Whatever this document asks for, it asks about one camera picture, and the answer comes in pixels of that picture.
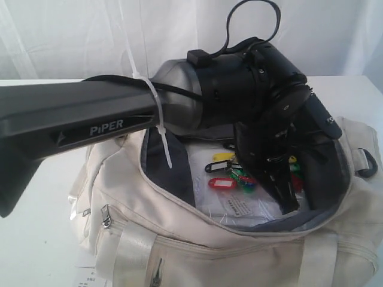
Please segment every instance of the white backdrop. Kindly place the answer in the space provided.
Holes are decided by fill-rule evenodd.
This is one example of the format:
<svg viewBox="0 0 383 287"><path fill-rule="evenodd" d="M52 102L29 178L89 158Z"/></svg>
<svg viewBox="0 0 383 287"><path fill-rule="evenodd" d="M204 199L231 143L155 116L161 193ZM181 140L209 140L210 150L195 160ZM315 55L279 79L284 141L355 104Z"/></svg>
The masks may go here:
<svg viewBox="0 0 383 287"><path fill-rule="evenodd" d="M119 2L124 15L121 20ZM0 0L0 78L130 75L125 32L142 74L167 59L224 42L227 13L239 0ZM383 90L383 1L276 0L273 40L307 75L367 75ZM275 24L262 2L233 17L231 44L267 37Z"/></svg>

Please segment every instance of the white table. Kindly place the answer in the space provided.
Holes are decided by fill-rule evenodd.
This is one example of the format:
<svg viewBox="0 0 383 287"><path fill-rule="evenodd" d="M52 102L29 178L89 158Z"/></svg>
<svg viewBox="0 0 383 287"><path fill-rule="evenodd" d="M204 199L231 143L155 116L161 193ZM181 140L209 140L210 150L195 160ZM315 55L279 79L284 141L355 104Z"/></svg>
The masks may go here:
<svg viewBox="0 0 383 287"><path fill-rule="evenodd" d="M68 81L77 80L4 80L0 86ZM310 77L309 83L333 116L377 129L383 150L383 95L366 77ZM72 286L79 249L69 224L67 196L84 155L85 150L78 149L43 162L14 212L0 219L1 286ZM383 248L379 253L382 260ZM368 287L380 286L382 279L380 271Z"/></svg>

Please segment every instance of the yellow key tag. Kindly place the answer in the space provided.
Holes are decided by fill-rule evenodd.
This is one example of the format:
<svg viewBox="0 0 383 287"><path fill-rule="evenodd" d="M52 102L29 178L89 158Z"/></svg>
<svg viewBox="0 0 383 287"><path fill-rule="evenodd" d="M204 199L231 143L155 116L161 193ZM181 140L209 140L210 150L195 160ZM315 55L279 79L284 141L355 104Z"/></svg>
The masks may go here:
<svg viewBox="0 0 383 287"><path fill-rule="evenodd" d="M221 154L213 155L213 162L231 160L235 156L234 152L222 152Z"/></svg>

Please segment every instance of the white zip tie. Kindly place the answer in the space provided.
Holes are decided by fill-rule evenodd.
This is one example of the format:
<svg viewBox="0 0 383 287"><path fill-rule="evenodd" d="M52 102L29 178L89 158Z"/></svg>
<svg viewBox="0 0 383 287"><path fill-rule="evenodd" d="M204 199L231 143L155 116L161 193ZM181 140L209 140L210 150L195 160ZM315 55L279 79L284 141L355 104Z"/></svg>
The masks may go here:
<svg viewBox="0 0 383 287"><path fill-rule="evenodd" d="M154 88L154 86L151 83L151 81L147 77L140 75L140 73L137 71L136 64L135 64L134 58L133 58L132 49L130 48L130 44L129 44L129 37L127 36L127 32L126 32L126 29L125 29L125 26L124 26L124 16L123 16L123 13L122 13L121 1L118 1L118 5L120 7L120 14L121 14L121 19L122 19L122 27L123 27L123 30L125 32L125 37L126 37L127 55L129 57L130 65L131 65L132 70L133 70L133 78L134 79L138 79L138 80L143 80L149 86L149 89L150 89L151 93L154 96L154 100L156 101L156 104L157 104L159 120L160 120L159 125L156 126L156 127L157 127L158 133L160 134L161 139L162 139L162 144L163 144L163 149L165 151L166 161L168 162L168 166L171 169L172 168L172 160L170 158L168 141L166 140L166 135L165 135L166 129L165 129L165 126L163 124L163 111L162 111L161 100L160 100L160 97L158 97L157 91Z"/></svg>

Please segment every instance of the canvas bag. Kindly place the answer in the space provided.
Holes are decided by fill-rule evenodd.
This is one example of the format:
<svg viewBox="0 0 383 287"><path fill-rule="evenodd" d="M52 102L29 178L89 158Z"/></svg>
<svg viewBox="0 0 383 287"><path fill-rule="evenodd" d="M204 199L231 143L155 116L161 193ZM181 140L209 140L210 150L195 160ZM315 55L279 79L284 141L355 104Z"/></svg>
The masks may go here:
<svg viewBox="0 0 383 287"><path fill-rule="evenodd" d="M113 286L363 286L378 270L382 163L374 129L337 123L349 177L339 203L293 227L282 220L253 232L216 223L150 180L147 131L91 146L69 196L80 245ZM370 167L364 150L378 163L370 178L358 175Z"/></svg>

